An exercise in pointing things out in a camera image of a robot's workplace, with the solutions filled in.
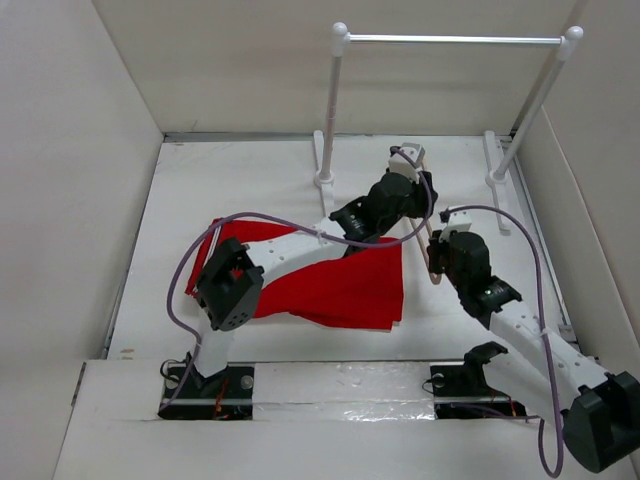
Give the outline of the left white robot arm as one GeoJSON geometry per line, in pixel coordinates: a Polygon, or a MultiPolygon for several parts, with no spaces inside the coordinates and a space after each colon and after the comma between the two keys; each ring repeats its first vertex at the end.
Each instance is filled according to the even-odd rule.
{"type": "Polygon", "coordinates": [[[400,220],[424,220],[438,195],[429,172],[387,171],[369,192],[311,227],[217,220],[187,286],[204,314],[188,384],[201,396],[222,387],[235,329],[289,313],[329,327],[388,330],[402,313],[400,220]]]}

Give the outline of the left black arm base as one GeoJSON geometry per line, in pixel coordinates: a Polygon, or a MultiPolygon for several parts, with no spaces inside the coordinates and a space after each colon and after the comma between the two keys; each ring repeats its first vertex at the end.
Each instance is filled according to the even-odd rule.
{"type": "Polygon", "coordinates": [[[253,365],[230,365],[203,379],[193,369],[181,389],[185,362],[167,360],[161,366],[164,380],[158,416],[163,420],[244,421],[253,419],[253,365]]]}

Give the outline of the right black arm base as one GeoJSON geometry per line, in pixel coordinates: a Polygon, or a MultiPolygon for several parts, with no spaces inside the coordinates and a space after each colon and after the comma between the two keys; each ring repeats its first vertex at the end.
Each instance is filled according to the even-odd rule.
{"type": "Polygon", "coordinates": [[[430,377],[422,388],[433,397],[438,420],[521,419],[526,408],[488,385],[483,367],[507,349],[487,342],[468,351],[462,361],[430,365],[430,377]]]}

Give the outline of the red trousers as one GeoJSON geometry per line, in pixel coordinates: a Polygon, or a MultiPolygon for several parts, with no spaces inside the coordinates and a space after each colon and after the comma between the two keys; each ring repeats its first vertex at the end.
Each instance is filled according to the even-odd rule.
{"type": "Polygon", "coordinates": [[[256,319],[288,313],[329,328],[389,331],[403,314],[402,247],[366,249],[266,286],[256,319]]]}

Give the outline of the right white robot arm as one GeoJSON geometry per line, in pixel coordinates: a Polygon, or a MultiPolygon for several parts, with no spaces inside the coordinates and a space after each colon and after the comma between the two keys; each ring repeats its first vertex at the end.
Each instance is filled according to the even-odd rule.
{"type": "Polygon", "coordinates": [[[462,381],[523,404],[586,470],[600,473],[639,448],[639,382],[613,374],[542,325],[521,294],[491,271],[485,241],[469,231],[434,231],[431,268],[454,287],[464,311],[495,335],[465,356],[462,381]]]}

